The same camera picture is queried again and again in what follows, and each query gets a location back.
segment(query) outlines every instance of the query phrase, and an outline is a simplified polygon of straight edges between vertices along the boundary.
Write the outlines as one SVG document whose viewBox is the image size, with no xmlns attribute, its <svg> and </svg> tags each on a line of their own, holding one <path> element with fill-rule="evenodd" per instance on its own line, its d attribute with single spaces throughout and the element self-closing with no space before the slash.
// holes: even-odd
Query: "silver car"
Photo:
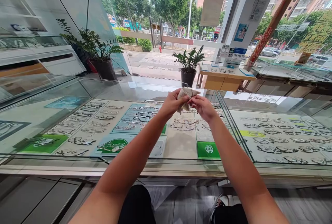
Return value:
<svg viewBox="0 0 332 224">
<path fill-rule="evenodd" d="M 278 53 L 274 52 L 272 49 L 269 48 L 264 48 L 260 54 L 262 56 L 270 56 L 270 57 L 275 57 L 278 55 Z"/>
</svg>

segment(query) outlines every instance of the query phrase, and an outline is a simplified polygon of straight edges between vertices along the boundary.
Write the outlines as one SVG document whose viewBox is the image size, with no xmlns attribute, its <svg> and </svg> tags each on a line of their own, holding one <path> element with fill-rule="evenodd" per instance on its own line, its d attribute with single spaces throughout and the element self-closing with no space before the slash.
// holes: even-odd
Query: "poster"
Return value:
<svg viewBox="0 0 332 224">
<path fill-rule="evenodd" d="M 246 36 L 247 29 L 248 29 L 247 24 L 240 23 L 238 30 L 236 31 L 234 41 L 242 42 Z"/>
</svg>

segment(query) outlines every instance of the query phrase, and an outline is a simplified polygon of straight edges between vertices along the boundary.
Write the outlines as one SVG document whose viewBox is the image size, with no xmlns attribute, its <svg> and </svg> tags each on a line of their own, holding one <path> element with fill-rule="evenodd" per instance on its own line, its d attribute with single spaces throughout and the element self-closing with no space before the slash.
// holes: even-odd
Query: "sign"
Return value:
<svg viewBox="0 0 332 224">
<path fill-rule="evenodd" d="M 297 48 L 301 53 L 315 53 L 332 34 L 332 10 L 326 10 L 312 26 Z"/>
<path fill-rule="evenodd" d="M 247 24 L 240 23 L 238 30 L 236 31 L 234 41 L 242 42 L 246 36 L 247 29 L 248 29 Z"/>
</svg>

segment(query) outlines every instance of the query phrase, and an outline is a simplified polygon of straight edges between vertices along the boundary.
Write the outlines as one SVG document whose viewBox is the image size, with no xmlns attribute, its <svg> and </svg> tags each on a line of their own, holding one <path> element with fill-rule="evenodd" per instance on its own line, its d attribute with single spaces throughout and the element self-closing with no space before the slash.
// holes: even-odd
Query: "plant pot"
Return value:
<svg viewBox="0 0 332 224">
<path fill-rule="evenodd" d="M 196 71 L 193 73 L 187 73 L 184 72 L 181 68 L 181 85 L 183 87 L 186 87 L 188 84 L 188 87 L 193 87 Z"/>
<path fill-rule="evenodd" d="M 118 80 L 115 75 L 112 61 L 91 61 L 102 79 Z"/>
</svg>

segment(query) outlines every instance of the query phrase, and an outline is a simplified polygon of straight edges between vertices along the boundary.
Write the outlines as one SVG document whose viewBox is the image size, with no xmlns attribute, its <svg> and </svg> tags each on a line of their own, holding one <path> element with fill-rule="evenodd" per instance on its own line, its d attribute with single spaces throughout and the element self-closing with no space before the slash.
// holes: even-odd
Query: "glass display case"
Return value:
<svg viewBox="0 0 332 224">
<path fill-rule="evenodd" d="M 331 169 L 332 103 L 219 91 L 256 166 Z"/>
<path fill-rule="evenodd" d="M 0 52 L 68 45 L 61 36 L 0 37 Z"/>
<path fill-rule="evenodd" d="M 260 75 L 272 77 L 282 77 L 289 80 L 302 80 L 310 82 L 321 82 L 331 75 L 331 71 L 326 68 L 319 68 L 311 64 L 282 64 L 270 61 L 268 58 L 259 58 L 256 63 L 263 67 Z"/>
<path fill-rule="evenodd" d="M 75 163 L 76 167 L 104 169 L 158 112 L 168 92 L 177 89 L 47 76 L 49 83 L 41 80 L 38 87 L 26 90 L 24 98 L 16 103 L 9 100 L 0 110 L 1 162 L 53 167 Z M 33 81 L 33 77 L 24 80 Z M 198 91 L 210 100 L 257 167 L 332 168 L 331 102 Z M 209 125 L 190 108 L 175 113 L 164 126 L 146 169 L 167 166 L 167 171 L 196 171 L 198 165 L 211 172 L 219 171 L 222 162 Z"/>
<path fill-rule="evenodd" d="M 212 72 L 218 76 L 227 77 L 229 75 L 255 77 L 262 69 L 258 64 L 251 61 L 242 61 L 239 63 L 225 63 L 217 61 L 203 60 L 201 63 L 201 71 Z"/>
</svg>

